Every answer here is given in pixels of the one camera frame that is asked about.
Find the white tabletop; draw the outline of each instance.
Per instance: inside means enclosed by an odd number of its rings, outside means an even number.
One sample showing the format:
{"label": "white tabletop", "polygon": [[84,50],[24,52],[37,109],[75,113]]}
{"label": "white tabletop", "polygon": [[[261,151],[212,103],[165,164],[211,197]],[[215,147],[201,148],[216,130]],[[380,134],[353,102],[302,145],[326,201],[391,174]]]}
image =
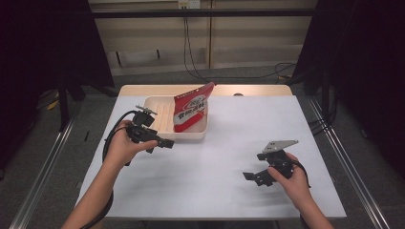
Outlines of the white tabletop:
{"label": "white tabletop", "polygon": [[[101,165],[104,140],[116,121],[146,96],[121,95],[80,190]],[[121,219],[291,219],[299,212],[278,183],[266,187],[243,172],[267,168],[256,157],[270,140],[298,140],[286,148],[306,167],[310,191],[328,218],[346,213],[295,96],[211,96],[205,139],[139,153],[122,169],[107,215]]]}

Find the forearm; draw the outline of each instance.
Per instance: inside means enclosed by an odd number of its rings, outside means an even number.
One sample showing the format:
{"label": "forearm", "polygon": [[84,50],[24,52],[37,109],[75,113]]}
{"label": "forearm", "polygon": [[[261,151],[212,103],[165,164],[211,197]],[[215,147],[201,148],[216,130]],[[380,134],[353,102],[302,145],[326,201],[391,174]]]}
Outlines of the forearm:
{"label": "forearm", "polygon": [[303,202],[296,207],[310,229],[333,228],[313,199]]}
{"label": "forearm", "polygon": [[119,168],[103,164],[62,228],[80,228],[98,216],[110,198],[118,174]]}

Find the black horizontal bar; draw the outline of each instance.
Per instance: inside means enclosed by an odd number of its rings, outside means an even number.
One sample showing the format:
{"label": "black horizontal bar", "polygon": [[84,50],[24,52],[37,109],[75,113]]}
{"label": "black horizontal bar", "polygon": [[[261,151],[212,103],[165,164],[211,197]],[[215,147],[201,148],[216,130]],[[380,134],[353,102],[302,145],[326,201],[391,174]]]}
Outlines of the black horizontal bar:
{"label": "black horizontal bar", "polygon": [[337,10],[93,10],[94,18],[314,16]]}

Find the red package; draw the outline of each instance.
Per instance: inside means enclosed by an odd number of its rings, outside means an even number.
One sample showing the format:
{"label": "red package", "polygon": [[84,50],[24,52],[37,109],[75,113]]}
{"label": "red package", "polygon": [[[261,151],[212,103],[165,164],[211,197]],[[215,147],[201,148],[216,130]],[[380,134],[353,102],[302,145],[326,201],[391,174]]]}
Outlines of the red package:
{"label": "red package", "polygon": [[175,132],[183,132],[203,118],[207,109],[207,100],[214,89],[213,82],[175,96],[175,112],[173,123]]}

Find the beige plastic bin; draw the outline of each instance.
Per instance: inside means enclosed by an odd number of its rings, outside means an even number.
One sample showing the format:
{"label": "beige plastic bin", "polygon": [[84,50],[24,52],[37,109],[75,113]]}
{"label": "beige plastic bin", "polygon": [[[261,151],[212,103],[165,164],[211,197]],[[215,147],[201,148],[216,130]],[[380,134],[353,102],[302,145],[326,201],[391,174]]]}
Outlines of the beige plastic bin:
{"label": "beige plastic bin", "polygon": [[205,137],[208,123],[207,112],[205,112],[204,117],[200,121],[189,127],[184,132],[175,133],[173,129],[175,99],[173,96],[150,96],[145,99],[143,106],[157,113],[157,115],[155,115],[155,121],[150,128],[158,131],[158,136],[173,140],[203,139]]}

